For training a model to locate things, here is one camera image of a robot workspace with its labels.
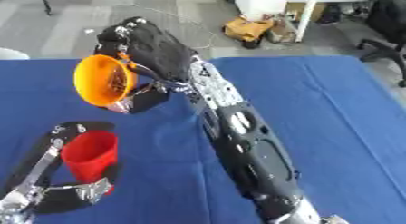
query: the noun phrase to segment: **black robot forearm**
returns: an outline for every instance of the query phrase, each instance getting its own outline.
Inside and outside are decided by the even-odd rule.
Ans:
[[[296,184],[297,171],[272,130],[248,102],[219,107],[215,114],[205,115],[218,123],[217,134],[208,137],[238,190],[256,204],[264,222],[287,217],[303,193]],[[205,126],[207,133],[216,128]]]

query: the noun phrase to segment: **red cup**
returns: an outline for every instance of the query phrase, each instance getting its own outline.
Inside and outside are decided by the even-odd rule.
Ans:
[[[62,159],[78,181],[93,183],[107,166],[117,163],[117,146],[114,133],[88,131],[63,147]]]

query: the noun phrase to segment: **office chair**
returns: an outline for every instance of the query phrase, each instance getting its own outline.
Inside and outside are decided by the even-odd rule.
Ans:
[[[401,54],[406,44],[406,0],[377,0],[372,6],[366,24],[396,46],[390,47],[372,39],[362,39],[358,45],[359,49],[363,49],[364,45],[368,44],[376,50],[362,56],[361,61],[392,59],[401,68],[402,79],[399,81],[399,86],[406,87],[406,64],[403,60],[405,55]]]

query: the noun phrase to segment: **black robotic glove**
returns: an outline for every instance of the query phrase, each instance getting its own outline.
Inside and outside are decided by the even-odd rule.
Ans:
[[[98,35],[98,40],[96,54],[120,58],[119,52],[125,51],[134,63],[151,69],[160,79],[174,83],[185,83],[189,79],[191,59],[197,54],[168,31],[160,30],[154,23],[138,16],[106,28]]]

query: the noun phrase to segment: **chair leg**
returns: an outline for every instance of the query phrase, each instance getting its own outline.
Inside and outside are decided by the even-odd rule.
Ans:
[[[360,41],[360,43],[358,44],[357,48],[360,49],[360,50],[362,50],[363,47],[364,47],[366,44],[371,45],[371,46],[373,46],[373,47],[375,47],[375,48],[378,48],[378,49],[393,50],[391,47],[389,47],[389,46],[387,46],[387,45],[385,45],[385,44],[382,44],[382,43],[380,43],[380,42],[378,42],[378,41],[374,41],[374,40],[372,40],[372,39],[362,39],[362,40]]]
[[[401,81],[399,81],[398,85],[401,88],[406,87],[406,63],[404,62],[402,56],[400,54],[390,54],[388,58],[393,60],[396,64],[398,64],[399,68],[401,69]]]
[[[366,54],[360,58],[362,62],[369,62],[379,58],[386,58],[389,57],[389,54],[383,50],[375,50],[369,54]]]

